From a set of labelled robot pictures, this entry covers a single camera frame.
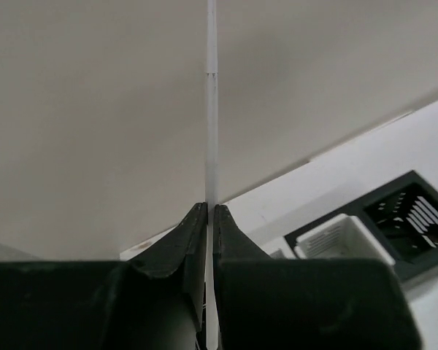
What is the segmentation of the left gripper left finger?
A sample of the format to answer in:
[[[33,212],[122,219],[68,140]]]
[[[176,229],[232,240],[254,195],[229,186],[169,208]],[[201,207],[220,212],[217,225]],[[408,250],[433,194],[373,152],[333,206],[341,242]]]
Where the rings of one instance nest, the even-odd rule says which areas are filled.
[[[0,349],[193,349],[207,205],[127,261],[0,262]]]

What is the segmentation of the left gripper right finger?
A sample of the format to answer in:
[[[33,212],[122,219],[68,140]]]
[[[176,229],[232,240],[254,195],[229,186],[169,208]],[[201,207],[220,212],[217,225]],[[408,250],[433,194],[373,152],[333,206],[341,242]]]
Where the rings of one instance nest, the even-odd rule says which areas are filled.
[[[421,349],[402,289],[382,262],[274,259],[227,206],[213,220],[214,288],[224,349]]]

